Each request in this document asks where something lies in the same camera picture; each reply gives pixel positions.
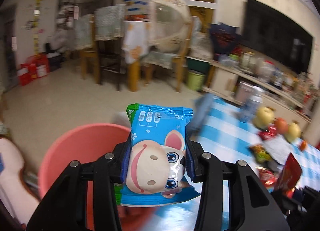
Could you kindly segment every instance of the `door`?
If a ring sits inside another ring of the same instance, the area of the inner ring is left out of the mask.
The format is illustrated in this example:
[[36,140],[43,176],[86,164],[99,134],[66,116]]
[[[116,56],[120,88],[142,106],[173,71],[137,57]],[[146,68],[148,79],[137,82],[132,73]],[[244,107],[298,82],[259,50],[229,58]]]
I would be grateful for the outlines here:
[[14,21],[4,23],[4,54],[8,72],[8,86],[11,89],[18,85],[17,68],[14,51],[12,50],[12,37],[14,36]]
[[237,79],[237,75],[217,67],[211,83],[211,89],[221,95],[230,97]]

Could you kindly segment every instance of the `doorway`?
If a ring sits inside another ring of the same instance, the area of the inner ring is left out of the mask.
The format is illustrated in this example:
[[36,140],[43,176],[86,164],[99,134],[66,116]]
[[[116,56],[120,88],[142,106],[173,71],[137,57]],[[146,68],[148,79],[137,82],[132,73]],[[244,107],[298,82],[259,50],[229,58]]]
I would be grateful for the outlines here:
[[12,50],[12,37],[15,24],[15,6],[12,6],[1,13],[3,22],[3,55],[6,65],[6,89],[9,90],[18,85],[17,67],[15,62],[15,53]]

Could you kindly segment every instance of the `jar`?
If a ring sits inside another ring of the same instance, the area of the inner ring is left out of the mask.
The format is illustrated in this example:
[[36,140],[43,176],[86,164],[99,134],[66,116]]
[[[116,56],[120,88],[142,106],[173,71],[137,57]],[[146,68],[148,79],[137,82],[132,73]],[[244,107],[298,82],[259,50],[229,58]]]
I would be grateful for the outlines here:
[[272,62],[270,61],[265,61],[263,64],[263,68],[261,69],[261,74],[260,74],[260,81],[264,83],[269,83],[271,80],[271,77],[273,76],[273,73],[275,72],[275,66]]

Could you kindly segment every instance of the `cow ear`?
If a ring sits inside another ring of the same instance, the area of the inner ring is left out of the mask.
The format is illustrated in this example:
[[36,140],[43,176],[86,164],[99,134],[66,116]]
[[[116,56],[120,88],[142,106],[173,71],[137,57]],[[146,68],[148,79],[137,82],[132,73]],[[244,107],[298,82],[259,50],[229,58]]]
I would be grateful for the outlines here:
[[178,149],[180,151],[183,151],[185,141],[184,141],[184,138],[180,132],[178,132],[177,130],[172,130],[165,137],[164,145],[171,147],[171,148],[174,148],[174,149]]

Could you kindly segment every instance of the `white tablecloth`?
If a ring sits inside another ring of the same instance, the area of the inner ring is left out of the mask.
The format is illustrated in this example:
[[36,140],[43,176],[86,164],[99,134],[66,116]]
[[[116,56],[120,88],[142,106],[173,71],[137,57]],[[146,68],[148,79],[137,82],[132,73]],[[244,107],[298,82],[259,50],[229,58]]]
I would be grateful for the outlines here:
[[145,21],[125,21],[124,41],[122,50],[125,52],[125,61],[132,64],[149,52],[149,27],[150,23]]

